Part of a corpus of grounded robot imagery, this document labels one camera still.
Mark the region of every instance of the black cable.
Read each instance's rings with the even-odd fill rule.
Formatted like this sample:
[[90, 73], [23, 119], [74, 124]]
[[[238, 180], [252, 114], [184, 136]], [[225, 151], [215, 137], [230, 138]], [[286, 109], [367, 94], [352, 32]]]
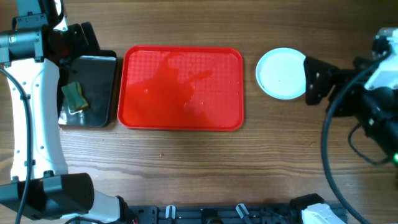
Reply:
[[19, 205], [19, 209], [17, 212], [17, 217], [15, 220], [15, 224], [19, 224], [21, 222], [21, 217], [24, 212], [24, 207], [26, 204], [27, 192], [29, 189], [30, 184], [30, 177], [32, 174], [32, 123], [30, 122], [30, 107], [29, 102], [26, 96], [24, 89], [18, 83], [18, 81], [7, 71], [0, 68], [0, 72], [5, 74], [8, 79], [15, 85], [18, 89], [19, 94], [21, 95], [21, 100], [24, 103], [25, 108], [25, 118], [26, 118], [26, 161], [27, 161], [27, 169], [26, 169], [26, 181], [25, 181], [25, 188], [24, 193], [22, 194], [21, 204]]
[[338, 189], [335, 180], [333, 179], [333, 176], [331, 174], [331, 169], [330, 169], [330, 164], [329, 164], [329, 158], [328, 158], [328, 133], [329, 133], [329, 127], [331, 123], [331, 119], [333, 117], [333, 114], [337, 110], [337, 107], [340, 105], [344, 95], [348, 92], [348, 90], [353, 86], [355, 82], [357, 82], [360, 78], [363, 78], [365, 75], [367, 75], [370, 71], [373, 69], [377, 68], [379, 64], [389, 56], [389, 54], [385, 55], [383, 58], [377, 60], [374, 62], [369, 68], [363, 70], [360, 72], [358, 75], [356, 75], [347, 85], [344, 86], [344, 88], [339, 92], [337, 97], [333, 100], [333, 102], [330, 105], [329, 112], [326, 116], [325, 122], [323, 123], [323, 128], [322, 128], [322, 137], [321, 137], [321, 155], [322, 155], [322, 164], [323, 164], [323, 170], [325, 171], [325, 176], [326, 179], [329, 183], [329, 186], [333, 193], [336, 195], [336, 198], [340, 201], [342, 206], [347, 209], [352, 216], [354, 216], [360, 223], [362, 224], [368, 224], [369, 222], [362, 217], [344, 198], [344, 196], [341, 194], [340, 190]]
[[73, 218], [69, 219], [68, 221], [66, 221], [64, 224], [69, 224], [73, 221], [84, 221], [84, 222], [91, 222], [91, 223], [96, 223], [96, 224], [105, 224], [101, 221], [90, 219], [90, 218], [84, 218], [84, 217], [73, 217]]
[[361, 127], [361, 124], [357, 124], [357, 125], [349, 132], [349, 134], [348, 134], [348, 144], [349, 144], [349, 146], [353, 149], [353, 151], [354, 151], [359, 157], [361, 157], [361, 158], [364, 159], [366, 162], [368, 162], [368, 163], [370, 163], [370, 164], [372, 164], [372, 165], [374, 165], [374, 166], [379, 166], [379, 165], [383, 165], [383, 164], [388, 163], [388, 162], [390, 161], [389, 158], [385, 158], [385, 159], [382, 159], [382, 160], [376, 162], [376, 161], [373, 161], [372, 159], [370, 159], [368, 156], [365, 156], [364, 154], [360, 153], [360, 152], [355, 148], [352, 138], [353, 138], [353, 134], [355, 133], [355, 131], [358, 130], [358, 128], [360, 128], [360, 127]]

